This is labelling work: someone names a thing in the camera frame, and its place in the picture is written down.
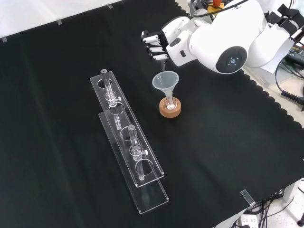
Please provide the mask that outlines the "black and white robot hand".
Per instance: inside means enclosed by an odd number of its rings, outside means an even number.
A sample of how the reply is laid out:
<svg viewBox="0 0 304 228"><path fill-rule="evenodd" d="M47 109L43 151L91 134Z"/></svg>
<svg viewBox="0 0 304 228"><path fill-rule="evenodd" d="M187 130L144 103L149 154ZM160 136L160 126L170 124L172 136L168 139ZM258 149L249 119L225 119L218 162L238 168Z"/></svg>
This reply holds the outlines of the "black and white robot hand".
<svg viewBox="0 0 304 228"><path fill-rule="evenodd" d="M180 67L196 58L190 53L191 20L188 17L176 17L165 24L158 32L143 31L142 42L149 56L155 61L171 59Z"/></svg>

